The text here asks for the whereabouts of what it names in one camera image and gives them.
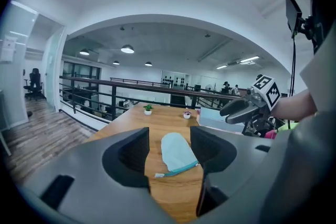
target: light blue cloth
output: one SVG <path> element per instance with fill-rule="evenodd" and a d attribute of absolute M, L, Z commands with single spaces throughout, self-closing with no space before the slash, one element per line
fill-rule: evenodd
<path fill-rule="evenodd" d="M 170 173 L 155 174 L 155 177 L 174 176 L 198 165 L 188 142 L 179 133 L 166 134 L 161 139 L 162 160 Z"/>

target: black cable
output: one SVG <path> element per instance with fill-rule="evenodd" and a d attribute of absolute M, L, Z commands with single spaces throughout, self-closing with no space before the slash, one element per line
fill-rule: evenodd
<path fill-rule="evenodd" d="M 295 44 L 295 37 L 293 37 L 293 61 L 292 61 L 292 76 L 290 79 L 289 97 L 293 96 L 294 94 L 295 66 L 296 66 L 296 44 Z M 288 129 L 290 130 L 290 120 L 288 120 Z"/>

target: office chair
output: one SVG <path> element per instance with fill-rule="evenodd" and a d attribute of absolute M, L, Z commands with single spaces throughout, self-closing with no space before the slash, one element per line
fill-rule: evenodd
<path fill-rule="evenodd" d="M 35 98 L 37 100 L 38 97 L 45 98 L 42 94 L 42 84 L 41 82 L 41 74 L 38 71 L 38 68 L 33 68 L 32 72 L 29 74 L 30 77 L 30 85 L 26 85 L 23 88 L 28 90 L 28 93 L 25 94 L 25 97 Z"/>

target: small potted plant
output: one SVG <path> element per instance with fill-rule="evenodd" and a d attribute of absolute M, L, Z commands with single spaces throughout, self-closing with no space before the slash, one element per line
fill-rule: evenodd
<path fill-rule="evenodd" d="M 184 111 L 183 118 L 188 120 L 188 119 L 190 119 L 190 117 L 191 117 L 191 112 L 190 111 Z"/>
<path fill-rule="evenodd" d="M 150 114 L 152 114 L 153 108 L 151 104 L 145 105 L 144 108 L 145 108 L 145 115 L 149 116 Z"/>

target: human arm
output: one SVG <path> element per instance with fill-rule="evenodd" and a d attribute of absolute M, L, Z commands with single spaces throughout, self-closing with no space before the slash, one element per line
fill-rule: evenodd
<path fill-rule="evenodd" d="M 313 98 L 308 90 L 292 97 L 281 98 L 271 115 L 284 120 L 301 121 L 317 111 Z"/>

